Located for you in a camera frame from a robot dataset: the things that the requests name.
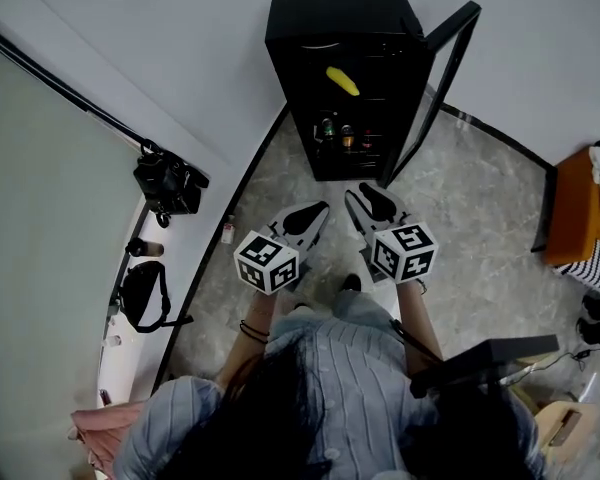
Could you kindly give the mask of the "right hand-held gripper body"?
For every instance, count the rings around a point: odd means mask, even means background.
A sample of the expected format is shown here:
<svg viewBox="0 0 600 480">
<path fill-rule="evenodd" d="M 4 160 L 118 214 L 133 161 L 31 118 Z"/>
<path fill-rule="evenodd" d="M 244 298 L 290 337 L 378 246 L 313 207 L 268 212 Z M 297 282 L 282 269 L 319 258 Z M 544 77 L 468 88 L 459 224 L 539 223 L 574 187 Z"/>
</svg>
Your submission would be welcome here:
<svg viewBox="0 0 600 480">
<path fill-rule="evenodd" d="M 418 222 L 376 231 L 361 254 L 375 282 L 387 278 L 402 284 L 427 276 L 438 250 L 429 226 Z"/>
</svg>

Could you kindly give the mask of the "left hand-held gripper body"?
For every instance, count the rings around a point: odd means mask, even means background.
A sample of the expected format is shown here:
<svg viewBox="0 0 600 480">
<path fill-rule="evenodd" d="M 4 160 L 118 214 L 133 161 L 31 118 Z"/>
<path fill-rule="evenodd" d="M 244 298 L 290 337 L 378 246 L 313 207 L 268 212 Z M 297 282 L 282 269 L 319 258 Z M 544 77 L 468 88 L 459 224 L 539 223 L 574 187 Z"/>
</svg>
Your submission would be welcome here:
<svg viewBox="0 0 600 480">
<path fill-rule="evenodd" d="M 265 295 L 293 292 L 311 270 L 309 256 L 317 245 L 305 248 L 304 243 L 276 235 L 272 223 L 250 231 L 233 253 L 238 278 Z"/>
</svg>

